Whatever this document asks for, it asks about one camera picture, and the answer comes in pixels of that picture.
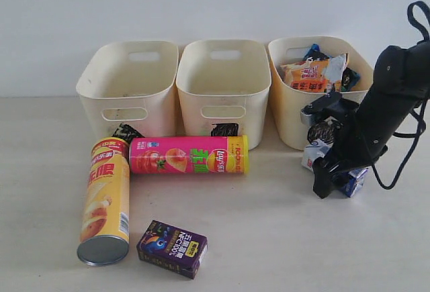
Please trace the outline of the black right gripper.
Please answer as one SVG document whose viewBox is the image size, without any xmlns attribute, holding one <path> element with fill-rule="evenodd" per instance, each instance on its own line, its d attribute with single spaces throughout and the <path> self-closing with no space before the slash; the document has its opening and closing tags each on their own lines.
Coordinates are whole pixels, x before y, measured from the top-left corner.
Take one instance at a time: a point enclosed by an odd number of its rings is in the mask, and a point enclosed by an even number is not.
<svg viewBox="0 0 430 292">
<path fill-rule="evenodd" d="M 352 117 L 336 134 L 333 146 L 322 159 L 312 165 L 313 191 L 321 199 L 348 182 L 349 171 L 365 168 L 377 162 L 386 153 L 386 145 L 370 143 L 357 121 Z"/>
</svg>

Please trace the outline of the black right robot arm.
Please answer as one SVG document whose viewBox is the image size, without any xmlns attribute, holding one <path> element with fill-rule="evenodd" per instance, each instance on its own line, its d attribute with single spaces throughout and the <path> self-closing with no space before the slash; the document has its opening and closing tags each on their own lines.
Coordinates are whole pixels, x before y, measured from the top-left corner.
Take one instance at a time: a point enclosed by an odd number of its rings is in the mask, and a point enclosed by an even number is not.
<svg viewBox="0 0 430 292">
<path fill-rule="evenodd" d="M 387 47 L 378 57 L 366 96 L 355 111 L 341 116 L 343 126 L 333 146 L 314 161 L 313 191 L 324 199 L 345 184 L 345 173 L 374 167 L 405 117 L 415 107 L 425 107 L 428 98 L 429 43 Z"/>
</svg>

